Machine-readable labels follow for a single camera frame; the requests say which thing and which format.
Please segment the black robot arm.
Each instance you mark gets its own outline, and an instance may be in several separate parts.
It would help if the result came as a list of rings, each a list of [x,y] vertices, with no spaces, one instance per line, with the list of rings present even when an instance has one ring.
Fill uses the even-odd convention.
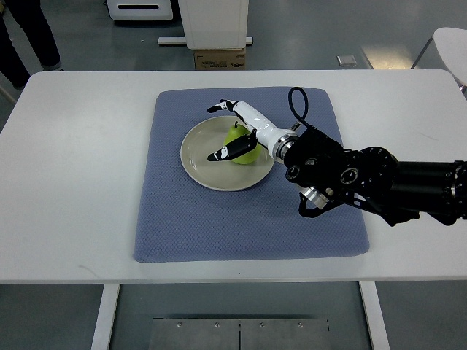
[[[286,178],[318,191],[324,207],[300,196],[298,212],[315,218],[347,204],[379,215],[394,226],[424,212],[443,225],[466,218],[466,162],[407,162],[381,147],[360,151],[314,127],[298,137],[285,154]]]

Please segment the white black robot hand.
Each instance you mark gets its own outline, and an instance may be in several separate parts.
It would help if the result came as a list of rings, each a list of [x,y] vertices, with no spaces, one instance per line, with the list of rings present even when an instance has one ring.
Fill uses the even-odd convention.
[[[218,110],[234,112],[245,124],[249,135],[240,136],[228,142],[218,151],[207,156],[208,161],[233,160],[253,151],[260,144],[269,156],[278,163],[284,163],[287,151],[298,140],[298,134],[291,129],[278,128],[257,109],[244,101],[221,100],[208,108],[209,113]]]

